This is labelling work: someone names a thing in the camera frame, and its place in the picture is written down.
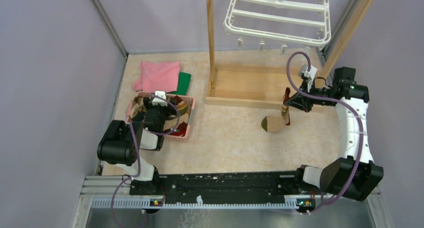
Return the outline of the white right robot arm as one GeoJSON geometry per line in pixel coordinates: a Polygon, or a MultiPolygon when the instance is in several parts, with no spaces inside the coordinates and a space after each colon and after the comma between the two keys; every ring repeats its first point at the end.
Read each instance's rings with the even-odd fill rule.
{"type": "Polygon", "coordinates": [[[355,81],[355,69],[337,68],[329,88],[316,88],[317,69],[303,65],[299,76],[303,82],[299,89],[306,96],[295,93],[285,104],[305,112],[313,105],[334,106],[339,123],[340,149],[337,159],[325,168],[302,165],[296,170],[293,187],[300,194],[313,187],[337,195],[349,180],[355,161],[359,161],[353,178],[343,197],[363,201],[384,176],[384,169],[375,164],[370,152],[367,132],[369,90],[355,81]]]}

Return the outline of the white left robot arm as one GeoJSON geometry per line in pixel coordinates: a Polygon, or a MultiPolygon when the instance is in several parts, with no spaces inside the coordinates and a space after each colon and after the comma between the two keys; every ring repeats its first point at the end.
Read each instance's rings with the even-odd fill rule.
{"type": "Polygon", "coordinates": [[[113,120],[97,147],[98,159],[126,170],[132,180],[141,181],[147,194],[157,193],[161,186],[157,169],[141,157],[140,151],[162,148],[165,135],[175,128],[165,127],[170,117],[182,119],[174,104],[144,104],[130,113],[129,122],[113,120]]]}

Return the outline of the white clip drying hanger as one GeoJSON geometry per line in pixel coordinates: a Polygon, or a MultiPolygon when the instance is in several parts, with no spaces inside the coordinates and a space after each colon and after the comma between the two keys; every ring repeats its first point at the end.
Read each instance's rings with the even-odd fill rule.
{"type": "Polygon", "coordinates": [[[330,0],[230,0],[223,22],[227,34],[238,35],[238,45],[246,37],[320,48],[332,38],[330,0]]]}

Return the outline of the pink perforated basket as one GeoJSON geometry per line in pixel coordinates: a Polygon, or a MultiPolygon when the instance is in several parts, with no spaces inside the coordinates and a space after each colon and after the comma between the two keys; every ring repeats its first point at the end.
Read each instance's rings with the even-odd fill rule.
{"type": "MultiPolygon", "coordinates": [[[[129,102],[128,107],[124,114],[124,121],[129,123],[131,121],[131,114],[133,113],[133,108],[136,106],[136,101],[142,103],[143,98],[150,98],[152,93],[139,91],[136,96],[129,102]]],[[[175,140],[175,141],[186,141],[189,133],[192,121],[194,119],[195,113],[195,103],[196,100],[193,97],[183,96],[183,95],[175,95],[175,94],[166,94],[168,100],[178,96],[178,101],[184,101],[185,106],[177,104],[178,108],[182,108],[185,113],[182,115],[182,118],[179,119],[178,127],[175,129],[175,132],[166,135],[165,139],[167,140],[175,140]]]]}

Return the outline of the brown beige striped sock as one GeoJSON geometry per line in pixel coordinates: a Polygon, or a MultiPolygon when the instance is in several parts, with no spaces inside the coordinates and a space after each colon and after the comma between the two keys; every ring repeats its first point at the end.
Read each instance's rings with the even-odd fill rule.
{"type": "Polygon", "coordinates": [[[137,96],[133,99],[130,109],[129,118],[130,121],[141,122],[145,119],[145,115],[147,112],[147,108],[145,106],[145,102],[149,102],[149,98],[137,96]]]}

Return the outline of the pink towel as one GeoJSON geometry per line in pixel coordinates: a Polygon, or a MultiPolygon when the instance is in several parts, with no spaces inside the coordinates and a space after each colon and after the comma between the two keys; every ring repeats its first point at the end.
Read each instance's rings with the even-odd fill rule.
{"type": "Polygon", "coordinates": [[[136,91],[173,92],[178,88],[179,75],[181,71],[180,62],[148,62],[140,64],[140,77],[133,82],[132,87],[136,91]]]}

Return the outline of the green cloth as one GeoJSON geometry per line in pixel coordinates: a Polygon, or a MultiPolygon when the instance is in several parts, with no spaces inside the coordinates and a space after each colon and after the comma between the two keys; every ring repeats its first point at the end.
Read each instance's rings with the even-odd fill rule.
{"type": "Polygon", "coordinates": [[[170,94],[186,95],[190,87],[191,79],[192,79],[191,74],[180,72],[178,77],[177,90],[170,92],[170,94]]]}

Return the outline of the wooden rack base tray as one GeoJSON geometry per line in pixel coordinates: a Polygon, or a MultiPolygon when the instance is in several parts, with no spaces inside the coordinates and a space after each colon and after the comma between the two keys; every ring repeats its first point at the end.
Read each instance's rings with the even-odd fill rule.
{"type": "Polygon", "coordinates": [[[209,105],[279,110],[290,87],[286,67],[217,63],[210,72],[209,105]]]}

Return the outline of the right wooden rack post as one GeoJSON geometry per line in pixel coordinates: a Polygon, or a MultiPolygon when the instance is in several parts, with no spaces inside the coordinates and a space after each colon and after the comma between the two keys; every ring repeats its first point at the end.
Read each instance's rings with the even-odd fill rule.
{"type": "Polygon", "coordinates": [[[331,74],[373,2],[374,0],[350,0],[336,26],[331,42],[323,50],[325,63],[320,72],[321,77],[326,78],[331,74]]]}

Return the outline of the wooden rack post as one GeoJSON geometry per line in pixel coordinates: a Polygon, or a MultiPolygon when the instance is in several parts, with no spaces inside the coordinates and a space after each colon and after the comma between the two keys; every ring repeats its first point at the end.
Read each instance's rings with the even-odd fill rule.
{"type": "Polygon", "coordinates": [[[321,77],[326,78],[331,74],[373,2],[374,0],[350,0],[336,26],[331,42],[323,50],[325,63],[320,72],[321,77]]]}
{"type": "Polygon", "coordinates": [[[214,32],[214,0],[206,0],[207,11],[207,31],[209,47],[209,91],[215,88],[216,67],[215,67],[215,32],[214,32]]]}

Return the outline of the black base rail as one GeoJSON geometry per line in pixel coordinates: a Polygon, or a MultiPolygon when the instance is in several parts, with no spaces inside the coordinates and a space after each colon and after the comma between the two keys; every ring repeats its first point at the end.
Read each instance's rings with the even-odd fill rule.
{"type": "Polygon", "coordinates": [[[153,180],[133,180],[130,195],[175,195],[188,191],[264,191],[266,194],[319,194],[321,190],[304,183],[296,171],[159,174],[153,180]]]}

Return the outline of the left wooden rack post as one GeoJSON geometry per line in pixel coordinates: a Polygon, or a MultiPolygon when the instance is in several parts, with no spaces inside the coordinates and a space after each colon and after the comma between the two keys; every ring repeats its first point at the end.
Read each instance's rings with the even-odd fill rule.
{"type": "Polygon", "coordinates": [[[209,91],[215,88],[216,67],[215,67],[215,32],[214,32],[214,0],[206,0],[207,11],[207,31],[209,47],[209,91]]]}

